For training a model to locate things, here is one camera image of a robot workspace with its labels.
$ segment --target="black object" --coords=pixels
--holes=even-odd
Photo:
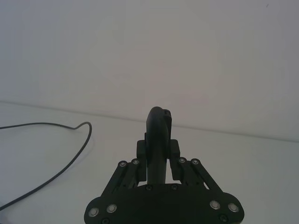
[[[145,140],[137,142],[137,158],[118,163],[101,197],[88,204],[85,223],[241,223],[244,210],[238,199],[224,193],[198,159],[180,157],[178,141],[171,140],[170,111],[154,107],[146,126]],[[165,184],[167,159],[172,178],[181,184]],[[147,185],[138,186],[146,179]]]
[[[5,127],[0,127],[0,129],[7,129],[7,128],[13,128],[13,127],[22,127],[22,126],[29,126],[29,125],[51,125],[51,126],[58,126],[58,127],[63,127],[63,128],[67,128],[67,129],[71,129],[71,130],[77,130],[78,128],[80,128],[83,125],[88,125],[89,126],[89,132],[88,132],[88,136],[83,144],[83,146],[80,148],[80,150],[77,152],[77,154],[74,156],[74,158],[62,169],[60,170],[57,174],[55,174],[52,178],[50,178],[49,180],[47,180],[45,183],[42,183],[41,185],[39,185],[38,187],[34,188],[33,190],[29,191],[28,193],[12,200],[11,202],[2,205],[0,207],[0,211],[3,209],[6,209],[7,207],[25,199],[26,197],[34,194],[35,192],[39,191],[40,189],[42,189],[43,187],[45,187],[47,184],[51,183],[53,180],[55,180],[57,177],[59,177],[68,167],[71,166],[71,164],[73,164],[73,162],[79,157],[79,155],[83,152],[84,148],[86,147],[90,136],[92,135],[92,124],[89,122],[83,122],[81,124],[79,124],[77,127],[69,127],[69,126],[65,126],[65,125],[61,125],[61,124],[56,124],[56,123],[48,123],[48,122],[36,122],[36,123],[27,123],[27,124],[21,124],[21,125],[12,125],[12,126],[5,126]]]

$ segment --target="white surface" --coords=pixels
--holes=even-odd
[[[298,0],[0,3],[0,100],[299,140]]]
[[[0,213],[3,224],[83,224],[86,205],[99,196],[120,160],[135,156],[142,122],[0,104],[0,126],[90,121],[90,143],[75,165],[48,187]],[[78,151],[87,128],[31,126],[0,131],[0,203],[26,193],[60,170]],[[245,210],[243,224],[298,221],[299,143],[173,128],[181,154],[199,158],[223,191]],[[167,179],[171,176],[168,170]]]

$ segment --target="wire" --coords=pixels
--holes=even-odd
[[[82,151],[84,150],[85,146],[87,145],[90,136],[92,135],[92,124],[90,122],[83,122],[81,124],[79,124],[77,127],[69,127],[69,126],[65,126],[65,125],[61,125],[61,124],[55,124],[55,123],[47,123],[47,122],[36,122],[36,123],[28,123],[28,124],[21,124],[21,125],[12,125],[12,126],[5,126],[5,127],[0,127],[0,129],[7,129],[7,128],[13,128],[13,127],[21,127],[21,126],[28,126],[28,125],[52,125],[52,126],[58,126],[58,127],[64,127],[67,129],[71,129],[71,130],[76,130],[78,128],[80,128],[83,125],[88,125],[89,126],[89,132],[88,132],[88,136],[83,144],[83,146],[80,148],[80,150],[77,152],[77,154],[74,156],[74,158],[62,169],[60,170],[56,175],[54,175],[52,178],[50,178],[48,181],[46,181],[45,183],[39,185],[37,188],[34,188],[33,190],[29,191],[28,193],[14,199],[13,201],[3,205],[0,207],[0,211],[6,209],[7,207],[25,199],[26,197],[34,194],[35,192],[39,191],[40,189],[42,189],[44,186],[46,186],[47,184],[51,183],[53,180],[55,180],[57,177],[59,177],[68,167],[70,167],[70,165],[78,158],[78,156],[82,153]]]

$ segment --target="metal screw head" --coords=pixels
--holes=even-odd
[[[228,209],[231,210],[232,212],[238,212],[239,208],[236,206],[234,203],[228,204]]]
[[[197,164],[199,164],[199,161],[196,160],[196,159],[194,159],[194,160],[192,160],[192,163],[193,163],[194,165],[197,165]]]
[[[228,222],[228,217],[224,214],[221,214],[219,216],[220,221],[222,221],[223,223],[227,223]]]
[[[102,224],[109,224],[109,218],[104,218],[103,220],[102,220]]]
[[[185,160],[183,157],[179,158],[178,161],[179,161],[180,163],[184,163],[184,162],[186,162],[186,160]]]
[[[125,167],[126,164],[127,164],[126,162],[120,162],[120,163],[119,163],[120,167]]]
[[[218,210],[220,208],[220,204],[218,201],[211,201],[210,206],[212,209]]]
[[[106,211],[107,211],[108,213],[113,213],[113,212],[116,211],[116,209],[117,209],[116,204],[111,204],[111,205],[108,205],[108,206],[107,206]]]
[[[145,187],[145,189],[146,189],[146,190],[153,190],[153,187],[152,187],[151,185],[147,185],[147,186]]]
[[[98,213],[99,213],[98,208],[92,208],[92,209],[89,210],[88,216],[89,217],[95,217]]]
[[[171,190],[177,190],[178,189],[178,185],[177,184],[173,184],[172,186],[171,186]]]
[[[133,164],[138,164],[139,163],[139,160],[133,160]]]

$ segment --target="bolt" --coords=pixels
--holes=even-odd
[[[171,190],[177,190],[178,189],[178,185],[177,184],[173,184],[172,186],[171,186]]]
[[[145,187],[145,189],[146,189],[146,190],[153,190],[153,187],[152,187],[151,185],[147,185],[147,186]]]
[[[88,216],[89,217],[95,217],[98,213],[99,213],[98,208],[92,208],[92,209],[89,210]]]
[[[139,160],[133,160],[133,164],[138,164],[139,163]]]
[[[224,214],[221,214],[219,216],[220,221],[222,221],[223,223],[227,223],[228,222],[228,217]]]
[[[111,204],[111,205],[107,206],[107,210],[106,211],[108,213],[113,213],[113,212],[116,211],[116,209],[117,209],[116,205],[115,204]]]
[[[212,209],[218,210],[220,208],[220,204],[218,201],[211,201],[210,206]]]
[[[194,165],[197,165],[197,164],[199,164],[199,161],[198,161],[197,159],[194,159],[194,160],[192,160],[192,163],[193,163]]]
[[[120,163],[119,163],[120,167],[125,167],[126,164],[127,164],[126,162],[120,162]]]
[[[229,210],[231,210],[232,212],[238,212],[238,211],[239,211],[238,206],[236,206],[234,203],[230,203],[230,204],[228,204],[228,208],[229,208]]]
[[[184,163],[184,162],[186,162],[186,160],[185,160],[183,157],[179,158],[178,161],[179,161],[180,163]]]
[[[103,220],[102,220],[102,224],[109,224],[109,218],[104,218]]]

